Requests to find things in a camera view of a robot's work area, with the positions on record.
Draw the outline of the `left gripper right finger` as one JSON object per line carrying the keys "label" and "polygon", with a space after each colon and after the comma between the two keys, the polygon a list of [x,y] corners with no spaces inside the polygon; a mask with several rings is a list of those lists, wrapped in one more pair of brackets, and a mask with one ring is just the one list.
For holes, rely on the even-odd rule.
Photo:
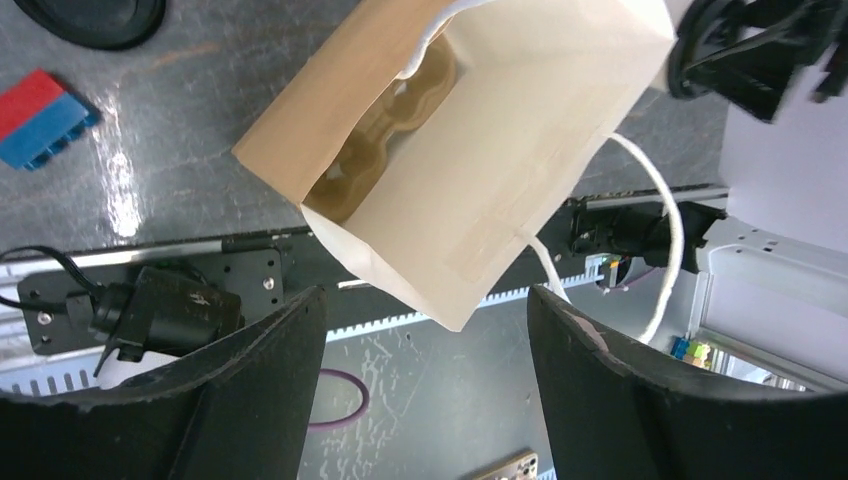
{"label": "left gripper right finger", "polygon": [[561,479],[843,479],[847,396],[704,370],[541,286],[527,327]]}

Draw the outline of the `brown paper bag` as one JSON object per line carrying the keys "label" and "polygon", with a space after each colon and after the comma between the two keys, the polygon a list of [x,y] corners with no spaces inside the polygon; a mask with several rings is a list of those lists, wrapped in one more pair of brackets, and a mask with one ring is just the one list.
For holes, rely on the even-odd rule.
{"label": "brown paper bag", "polygon": [[[304,201],[375,100],[448,40],[457,80],[335,223]],[[363,1],[236,143],[355,277],[444,328],[571,194],[675,43],[663,1]]]}

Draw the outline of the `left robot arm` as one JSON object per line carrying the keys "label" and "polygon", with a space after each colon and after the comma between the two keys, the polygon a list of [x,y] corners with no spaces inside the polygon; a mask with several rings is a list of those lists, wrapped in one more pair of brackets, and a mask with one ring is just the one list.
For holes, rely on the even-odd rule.
{"label": "left robot arm", "polygon": [[[1,397],[5,479],[291,479],[325,345],[311,287],[252,324],[238,296],[153,268],[57,309],[105,355],[165,365],[111,389]],[[527,299],[556,470],[568,479],[843,479],[847,396],[688,365],[545,288]]]}

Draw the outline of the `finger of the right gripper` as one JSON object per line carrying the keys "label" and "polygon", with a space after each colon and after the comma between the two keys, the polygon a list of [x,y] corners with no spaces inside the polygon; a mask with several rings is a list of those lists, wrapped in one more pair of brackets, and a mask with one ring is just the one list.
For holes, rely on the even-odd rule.
{"label": "finger of the right gripper", "polygon": [[847,4],[844,1],[730,1],[728,41],[684,73],[756,119],[770,123],[796,75],[825,53],[825,76],[814,103],[847,85]]}

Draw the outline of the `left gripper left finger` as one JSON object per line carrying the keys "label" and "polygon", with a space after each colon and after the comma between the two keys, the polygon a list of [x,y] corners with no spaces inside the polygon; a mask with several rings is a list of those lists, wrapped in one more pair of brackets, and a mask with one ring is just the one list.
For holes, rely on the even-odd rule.
{"label": "left gripper left finger", "polygon": [[1,397],[5,479],[293,479],[325,349],[327,295],[112,389]]}

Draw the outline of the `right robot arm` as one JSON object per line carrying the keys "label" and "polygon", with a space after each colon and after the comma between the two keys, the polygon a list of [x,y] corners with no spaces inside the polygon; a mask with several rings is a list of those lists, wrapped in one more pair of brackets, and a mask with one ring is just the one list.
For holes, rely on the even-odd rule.
{"label": "right robot arm", "polygon": [[[839,96],[847,83],[843,1],[691,1],[675,18],[677,42],[664,82],[677,99],[715,93],[771,122],[797,74],[819,59],[825,77],[811,98]],[[665,269],[708,273],[847,312],[847,258],[758,229],[722,210],[683,202],[659,208],[573,206],[567,238],[575,255],[640,257]]]}

